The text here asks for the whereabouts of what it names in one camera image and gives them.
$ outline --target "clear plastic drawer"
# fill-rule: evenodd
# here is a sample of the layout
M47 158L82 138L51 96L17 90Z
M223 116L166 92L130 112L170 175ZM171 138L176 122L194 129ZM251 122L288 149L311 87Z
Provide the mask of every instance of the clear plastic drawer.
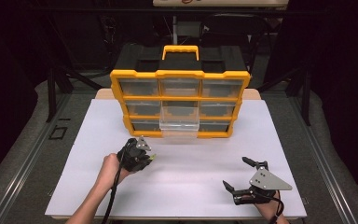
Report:
M200 132L226 132L228 126L227 120L200 120Z
M134 131L159 131L158 119L132 119L131 123Z
M159 116L160 101L126 101L129 115Z
M243 80L202 80L202 97L239 97Z
M200 127L199 103L164 101L159 116L163 137L197 137Z
M206 117L231 117L235 102L202 101L200 115Z
M195 78L163 78L160 80L164 96L198 96L200 81Z
M124 95L158 95L155 78L120 78L118 82Z

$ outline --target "black curtain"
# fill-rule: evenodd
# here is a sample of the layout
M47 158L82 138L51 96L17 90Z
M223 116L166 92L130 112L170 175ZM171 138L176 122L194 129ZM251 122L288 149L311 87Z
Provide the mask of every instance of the black curtain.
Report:
M0 163L34 112L34 87L47 79L53 61L69 62L37 16L17 1L0 0Z
M311 54L311 89L323 101L337 154L358 184L358 1L290 0L288 5L288 10L324 9L329 9L326 20L283 20L265 81L303 65Z
M153 7L153 0L116 0L115 2L118 7ZM132 14L119 16L118 19L120 22L120 31L126 41L145 46L154 46L159 42L152 16Z

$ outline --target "table surface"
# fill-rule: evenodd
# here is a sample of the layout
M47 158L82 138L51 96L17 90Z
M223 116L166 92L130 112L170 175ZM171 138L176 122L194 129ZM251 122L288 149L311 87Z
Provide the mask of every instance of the table surface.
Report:
M68 218L86 197L103 157L118 152L131 138L116 100L91 101L71 149L60 181L48 204L47 216ZM248 189L256 169L241 157L268 161L269 170L290 184L282 191L287 217L305 217L282 146L267 105L245 100L229 138L146 138L155 160L128 176L119 186L110 217L116 219L246 219L261 218L252 204L235 205L223 180L236 189ZM103 217L107 194L96 217Z
M155 7L286 7L288 0L153 0Z

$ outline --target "yellow handle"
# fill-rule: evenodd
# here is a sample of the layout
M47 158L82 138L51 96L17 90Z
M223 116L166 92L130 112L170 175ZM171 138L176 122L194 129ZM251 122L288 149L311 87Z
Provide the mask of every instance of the yellow handle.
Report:
M180 53L189 53L195 52L197 61L199 60L199 47L191 45L166 45L164 46L164 51L162 52L162 60L165 60L165 54L167 52L180 52Z

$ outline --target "dark background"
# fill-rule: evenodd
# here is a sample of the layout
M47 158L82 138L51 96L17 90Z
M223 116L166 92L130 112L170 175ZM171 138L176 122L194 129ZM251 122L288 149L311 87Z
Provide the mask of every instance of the dark background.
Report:
M131 2L140 6L136 0ZM150 7L150 3L146 1L143 7ZM34 87L47 79L51 66L59 62L77 70L104 70L115 61L115 47L112 41L106 41L112 36L105 35L100 17L55 15L47 20L46 15L24 10L28 4L109 7L105 2L92 0L0 0L0 162L32 116L37 102ZM283 20L265 81L301 66L312 56L311 88L323 101L337 153L358 184L358 1L290 0L288 6L288 10L326 8L332 10L325 20ZM127 35L115 38L144 41L146 45L155 43L155 31L149 29L150 18L127 17L123 22L127 23ZM142 25L131 29L134 24Z

